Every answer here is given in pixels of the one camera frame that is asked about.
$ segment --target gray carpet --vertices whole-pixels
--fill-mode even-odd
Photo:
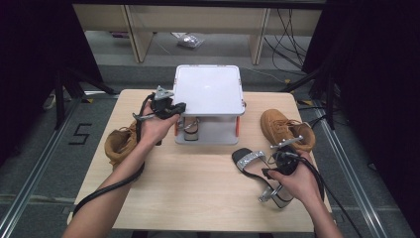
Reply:
[[[125,88],[152,89],[158,85],[172,89],[176,68],[101,65],[100,70],[105,83],[116,90]],[[284,80],[286,78],[293,82],[300,77],[296,74],[278,70],[262,70],[262,73],[260,73],[241,68],[241,78],[245,91],[279,91],[285,86]],[[97,90],[88,84],[83,83],[82,85],[85,90]],[[311,83],[308,83],[296,89],[293,92],[295,98],[299,100],[309,99],[310,85]],[[93,99],[91,103],[80,103],[78,105],[32,199],[16,225],[12,237],[60,236],[66,226],[67,209],[71,207],[78,194],[115,103],[115,98],[104,96],[103,98]],[[53,132],[54,115],[55,111],[52,109],[40,118],[36,118],[36,126],[28,132],[27,139],[22,142],[21,153],[10,158],[0,168],[0,194],[2,198],[0,212],[2,215],[7,211],[8,204],[12,202],[13,196],[19,192],[48,142]],[[301,117],[308,122],[317,118],[314,109],[301,110]],[[414,237],[379,175],[368,168],[368,156],[359,144],[351,125],[346,121],[345,115],[338,111],[335,113],[334,119],[336,121],[336,133],[357,170],[357,175],[367,191],[367,196],[378,212],[381,221],[383,221],[385,230],[390,237]],[[89,135],[84,144],[84,137],[74,136],[77,128],[79,133]],[[320,173],[329,188],[349,212],[364,237],[372,237],[320,123],[316,124],[314,131],[317,137],[317,145],[313,153]],[[330,194],[328,195],[340,229],[346,237],[356,237],[354,228],[343,215],[337,202]],[[109,237],[131,237],[131,234],[132,231],[114,230]],[[274,236],[313,237],[313,234],[281,233],[274,234]]]

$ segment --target white plastic box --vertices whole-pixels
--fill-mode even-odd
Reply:
[[[175,130],[175,142],[191,145],[235,145],[240,116],[245,113],[241,76],[234,65],[180,65],[173,83],[173,103],[185,102],[181,117],[198,117],[198,140],[185,141]]]

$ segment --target floor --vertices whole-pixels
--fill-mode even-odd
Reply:
[[[294,63],[274,55],[269,45],[264,43],[259,65],[253,65],[248,50],[247,36],[191,34],[204,42],[198,48],[190,49],[179,46],[177,44],[178,38],[171,33],[156,33],[145,61],[137,63],[128,39],[112,37],[108,32],[86,32],[85,35],[100,66],[131,66],[144,69],[156,66],[174,67],[180,64],[233,64],[242,70],[259,74],[266,74],[268,70],[288,72],[295,75],[294,78],[298,78],[299,75],[296,74],[301,73],[298,67],[300,60],[297,54],[293,52],[295,51],[294,47],[304,55],[305,52],[301,49],[307,49],[311,40],[310,37],[295,37],[293,40],[298,43],[298,47],[296,43],[291,43],[288,38],[282,40],[284,47],[278,46],[277,49],[293,60]],[[276,46],[275,36],[267,36],[266,39],[272,46]],[[273,74],[267,77],[276,85],[285,86],[288,80],[288,78]],[[296,90],[295,97],[302,100],[308,99],[306,88],[308,87]],[[99,108],[95,110],[110,114],[114,104],[115,98],[113,100],[97,100],[96,107]],[[80,120],[87,118],[85,120],[95,120],[103,126],[106,125],[107,118],[96,118],[88,108],[88,104],[82,103],[79,105],[75,113],[79,119],[82,118]],[[302,110],[301,115],[304,120],[310,121],[314,116],[322,116],[322,111]],[[45,151],[45,145],[49,143],[52,137],[57,137],[58,141],[67,140],[60,139],[60,135],[55,134],[49,124],[53,121],[53,117],[53,111],[47,110],[45,115],[37,119],[38,126],[31,132],[33,136],[23,143],[31,145],[31,150],[23,151],[19,157],[30,157],[30,154],[42,155]],[[314,127],[320,141],[320,146],[314,150],[314,154],[316,154],[317,162],[320,164],[320,170],[324,170],[326,181],[331,183],[332,190],[337,191],[337,196],[344,204],[344,208],[357,218],[355,223],[360,227],[364,237],[414,237],[386,187],[374,172],[374,168],[367,166],[368,157],[364,154],[351,127],[348,126],[345,115],[336,114],[335,121],[337,125],[335,131],[329,130],[329,126],[323,120],[319,122],[319,126]],[[77,123],[71,122],[68,127],[77,127]],[[100,138],[101,128],[89,133],[91,138]],[[85,145],[78,153],[87,156],[93,155],[97,143],[98,141],[89,141],[88,145]],[[58,146],[54,149],[54,153],[56,157],[65,158],[68,151],[61,150]],[[41,168],[39,163],[38,157],[23,164],[18,160],[10,160],[1,168],[0,214],[5,216],[7,212],[11,212],[10,205],[14,202],[15,197],[19,197],[19,192],[22,192],[21,188],[28,185],[27,177],[33,171],[33,168]],[[38,176],[34,175],[34,178],[38,180],[35,182],[39,182],[39,184],[32,188],[29,192],[31,196],[27,200],[21,201],[24,206],[28,204],[27,207],[18,214],[20,219],[12,224],[11,229],[7,231],[7,234],[11,237],[54,237],[59,236],[59,232],[65,228],[63,221],[66,220],[68,211],[74,202],[74,193],[77,193],[77,190],[69,191],[66,188],[67,186],[71,187],[70,182],[79,184],[83,180],[83,177],[73,178],[71,172],[86,171],[89,161],[75,160],[74,163],[66,164],[59,161],[45,163],[48,166],[40,171]],[[60,189],[53,185],[49,187],[48,183],[45,182],[46,180],[55,181]],[[360,183],[360,186],[352,185],[349,180]],[[37,191],[40,190],[43,191],[42,195],[36,195]],[[345,235],[356,236],[355,230],[346,221],[347,219],[341,212],[341,208],[334,201],[332,202],[332,208],[337,223]],[[113,231],[110,237],[131,237],[131,235],[132,231]],[[312,236],[313,234],[276,234],[275,237]],[[237,237],[245,237],[245,235],[238,234]]]

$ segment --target person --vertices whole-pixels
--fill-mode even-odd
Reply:
[[[305,158],[311,164],[313,163],[307,152],[299,150],[296,152],[300,157]],[[277,171],[268,171],[268,174],[278,180],[291,195],[303,203],[312,219],[317,237],[343,237],[321,198],[313,174],[305,165],[299,163],[296,171],[290,176],[282,175]]]
[[[144,115],[152,113],[150,103]],[[98,187],[114,184],[133,175],[145,162],[148,153],[161,141],[169,128],[177,122],[179,115],[161,120],[157,117],[142,124],[141,140],[130,155]],[[300,156],[312,162],[306,152],[298,151]],[[309,212],[318,237],[342,237],[318,191],[318,185],[310,171],[302,164],[290,176],[270,171],[269,175],[280,181],[288,191],[299,199]],[[104,193],[87,202],[71,219],[62,237],[106,237],[111,231],[118,214],[131,188],[131,183]]]

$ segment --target tan work boot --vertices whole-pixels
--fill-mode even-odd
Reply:
[[[129,128],[111,132],[105,141],[105,155],[111,160],[109,164],[117,168],[137,145],[136,120]]]
[[[278,145],[283,140],[302,136],[303,139],[292,143],[295,150],[312,151],[315,146],[315,134],[307,123],[289,120],[280,111],[268,109],[261,117],[262,133],[272,145]]]

